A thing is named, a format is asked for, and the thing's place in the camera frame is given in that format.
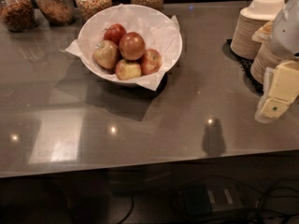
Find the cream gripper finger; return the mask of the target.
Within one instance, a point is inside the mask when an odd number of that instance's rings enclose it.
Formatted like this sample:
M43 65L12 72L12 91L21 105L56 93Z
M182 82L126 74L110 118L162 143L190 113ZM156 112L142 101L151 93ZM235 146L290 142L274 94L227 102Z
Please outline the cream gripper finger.
M274 75L262 113L280 118L299 96L299 62L287 61L274 69Z
M265 69L264 75L263 75L263 96L261 97L258 105L257 105L257 110L255 112L255 120L260 122L260 123L270 123L273 120L266 117L263 113L262 113L262 107L266 101L268 92L270 90L271 87L271 83L272 83L272 79L273 79L273 75L274 75L274 69L267 67Z

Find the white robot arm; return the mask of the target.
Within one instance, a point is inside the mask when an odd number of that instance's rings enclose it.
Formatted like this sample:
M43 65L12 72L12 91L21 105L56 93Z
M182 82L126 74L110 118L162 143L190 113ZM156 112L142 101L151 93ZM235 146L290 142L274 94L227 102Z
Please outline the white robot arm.
M265 69L263 96L255 113L261 123L279 119L299 96L299 0L289 0L277 14L269 42L281 63Z

